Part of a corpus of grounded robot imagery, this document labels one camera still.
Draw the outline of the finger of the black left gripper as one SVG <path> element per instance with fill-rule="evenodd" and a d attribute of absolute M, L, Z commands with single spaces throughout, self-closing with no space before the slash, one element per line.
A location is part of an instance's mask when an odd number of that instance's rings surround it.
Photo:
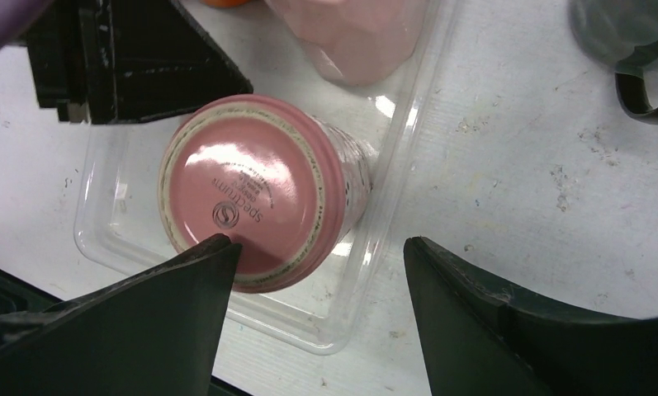
<path fill-rule="evenodd" d="M 21 41 L 39 106 L 66 123 L 143 124 L 253 91 L 179 1 L 54 1 Z"/>

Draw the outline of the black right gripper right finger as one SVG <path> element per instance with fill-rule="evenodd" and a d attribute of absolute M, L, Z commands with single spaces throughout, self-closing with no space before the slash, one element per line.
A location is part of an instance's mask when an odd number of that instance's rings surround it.
<path fill-rule="evenodd" d="M 658 395 L 658 317 L 552 299 L 424 237 L 404 264 L 434 395 Z"/>

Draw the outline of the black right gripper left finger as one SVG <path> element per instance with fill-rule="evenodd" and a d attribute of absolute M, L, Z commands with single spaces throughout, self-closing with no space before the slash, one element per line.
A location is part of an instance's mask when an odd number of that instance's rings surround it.
<path fill-rule="evenodd" d="M 0 270 L 0 395 L 237 395 L 212 373 L 242 247 L 217 234 L 60 300 Z"/>

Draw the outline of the pink ghost pattern mug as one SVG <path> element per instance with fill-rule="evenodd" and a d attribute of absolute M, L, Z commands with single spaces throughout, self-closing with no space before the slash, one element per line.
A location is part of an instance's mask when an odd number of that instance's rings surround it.
<path fill-rule="evenodd" d="M 213 101 L 164 152 L 163 228 L 178 252 L 226 235 L 242 247 L 234 290 L 282 290 L 315 271 L 360 220 L 371 160 L 368 144 L 285 101 Z"/>

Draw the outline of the dark grey mug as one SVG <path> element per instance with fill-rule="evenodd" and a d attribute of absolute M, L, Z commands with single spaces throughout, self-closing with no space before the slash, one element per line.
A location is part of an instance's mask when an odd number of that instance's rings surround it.
<path fill-rule="evenodd" d="M 658 60 L 658 1 L 569 1 L 567 15 L 580 49 L 613 71 L 624 112 L 658 125 L 644 79 L 644 69 Z"/>

